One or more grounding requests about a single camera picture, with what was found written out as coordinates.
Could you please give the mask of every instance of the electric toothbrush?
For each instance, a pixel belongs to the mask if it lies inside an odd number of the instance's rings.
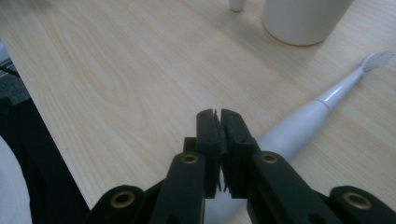
[[[278,153],[290,160],[320,129],[329,114],[347,95],[365,72],[384,66],[393,53],[383,51],[367,56],[350,75],[297,108],[257,139],[261,150]],[[205,201],[205,223],[226,223],[246,200],[232,199],[229,192],[219,191],[216,198]]]
[[[382,67],[392,58],[391,51],[367,56],[361,65],[314,100],[300,106],[257,139],[262,151],[274,151],[286,160],[311,140],[329,114],[349,93],[364,73]]]

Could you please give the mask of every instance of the light wood surface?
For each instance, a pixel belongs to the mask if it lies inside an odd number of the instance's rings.
[[[195,115],[240,113],[260,136],[351,72],[396,52],[396,2],[355,0],[324,42],[262,27],[264,1],[2,0],[0,38],[89,207],[163,179]],[[396,210],[396,60],[368,74],[291,162],[315,190],[365,189]],[[248,223],[245,209],[230,223]]]

